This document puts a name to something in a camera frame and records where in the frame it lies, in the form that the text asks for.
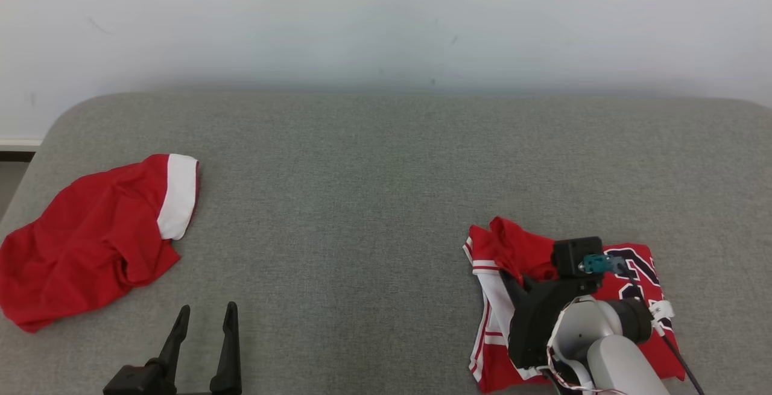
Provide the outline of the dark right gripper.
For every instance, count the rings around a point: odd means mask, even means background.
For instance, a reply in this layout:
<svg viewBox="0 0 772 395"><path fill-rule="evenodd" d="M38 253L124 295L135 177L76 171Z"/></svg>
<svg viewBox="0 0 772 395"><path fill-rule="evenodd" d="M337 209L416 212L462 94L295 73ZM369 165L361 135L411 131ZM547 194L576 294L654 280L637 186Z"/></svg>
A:
<svg viewBox="0 0 772 395"><path fill-rule="evenodd" d="M501 268L499 274L515 308L509 323L509 357L517 368L546 364L546 344L558 315L574 299L596 293L603 280L601 275L590 275L535 282L525 275L523 287L509 271Z"/></svg>

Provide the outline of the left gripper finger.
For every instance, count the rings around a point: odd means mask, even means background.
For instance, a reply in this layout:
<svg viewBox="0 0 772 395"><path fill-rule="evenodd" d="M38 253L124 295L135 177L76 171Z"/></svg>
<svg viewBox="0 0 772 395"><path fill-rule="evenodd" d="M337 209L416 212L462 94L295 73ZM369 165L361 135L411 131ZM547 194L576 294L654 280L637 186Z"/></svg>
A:
<svg viewBox="0 0 772 395"><path fill-rule="evenodd" d="M190 306L183 305L158 356L158 365L162 370L162 388L164 393L177 392L177 361L179 361L182 342L184 342L187 336L190 313Z"/></svg>
<svg viewBox="0 0 772 395"><path fill-rule="evenodd" d="M242 361L239 340L239 309L229 302L223 321L223 345L218 368L210 379L212 394L242 394Z"/></svg>

